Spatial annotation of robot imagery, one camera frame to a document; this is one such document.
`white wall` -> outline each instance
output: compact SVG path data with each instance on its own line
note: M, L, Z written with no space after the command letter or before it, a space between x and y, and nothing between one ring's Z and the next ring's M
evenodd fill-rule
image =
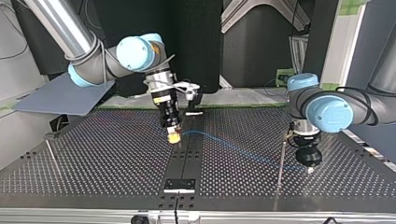
M337 12L321 83L346 85L364 11L365 5L360 7L357 15L338 15Z
M9 0L0 1L10 5ZM1 8L18 25L14 14ZM24 45L24 38L0 11L0 58L20 52ZM4 109L5 105L12 105L18 97L44 84L30 50L16 58L0 60L0 169L39 145L44 134L50 131L49 121L54 118L53 115Z

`blue cable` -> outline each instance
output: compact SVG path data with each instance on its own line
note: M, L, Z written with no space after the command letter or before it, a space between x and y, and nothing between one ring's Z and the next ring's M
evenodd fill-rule
M191 134L191 133L201 134L201 135L203 135L203 136L205 136L205 137L207 137L207 138L209 138L209 139L211 139L213 141L216 141L216 142L219 142L219 143L223 144L226 147L235 149L236 151L238 151L240 154L242 154L243 156L245 156L247 158L250 158L250 159L252 159L254 161L262 162L262 163L264 163L264 164L266 164L268 166L279 168L279 165L274 163L274 162L272 162L271 160L269 160L269 159L267 159L265 157L262 157L260 155L256 155L253 152L241 149L240 147L234 146L233 144L231 144L231 143L229 143L229 142L227 142L227 141L225 141L223 139L217 138L217 137L215 137L215 136L213 136L213 135L211 135L209 133L204 133L204 132L201 132L201 131L190 130L190 131L184 132L183 135L187 135L187 134ZM293 165L283 165L283 169L285 169L285 170L302 170L303 167L301 167L301 166L293 166Z

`robotic arm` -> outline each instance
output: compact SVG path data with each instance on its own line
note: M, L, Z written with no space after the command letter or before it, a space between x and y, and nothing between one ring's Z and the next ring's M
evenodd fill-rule
M313 74L300 74L288 80L294 142L290 144L298 148L297 161L311 168L321 163L317 149L320 131L338 133L350 124L375 126L396 122L395 56L393 27L366 90L340 87L336 91L324 91Z
M191 101L200 87L175 83L168 63L173 57L166 57L160 35L129 36L116 47L105 49L67 0L25 0L25 3L63 50L70 61L70 77L80 87L96 86L133 72L144 73L153 102L161 111L161 125L168 131L169 142L180 141L176 90L182 90Z

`green tape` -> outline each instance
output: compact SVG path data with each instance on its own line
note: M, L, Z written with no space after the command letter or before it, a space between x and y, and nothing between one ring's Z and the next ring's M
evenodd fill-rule
M277 69L276 70L276 85L277 86L287 86L287 83L279 80L279 76L288 76L292 77L294 76L294 69L293 68L287 68L287 69Z
M11 103L8 103L8 104L5 104L5 105L1 105L0 106L0 112L1 111L5 111L5 110L12 110L12 107L14 107L14 105L16 104L17 102L11 102Z
M361 5L367 3L367 0L342 0L338 15L349 16L358 15Z
M338 83L322 83L321 84L321 88L324 91L335 91L335 89L339 86L340 86L340 84L338 84Z

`yellow object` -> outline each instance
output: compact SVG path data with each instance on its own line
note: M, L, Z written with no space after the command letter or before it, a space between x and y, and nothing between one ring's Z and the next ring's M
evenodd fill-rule
M168 141L170 144L176 144L180 142L180 134L179 133L169 133L168 134Z

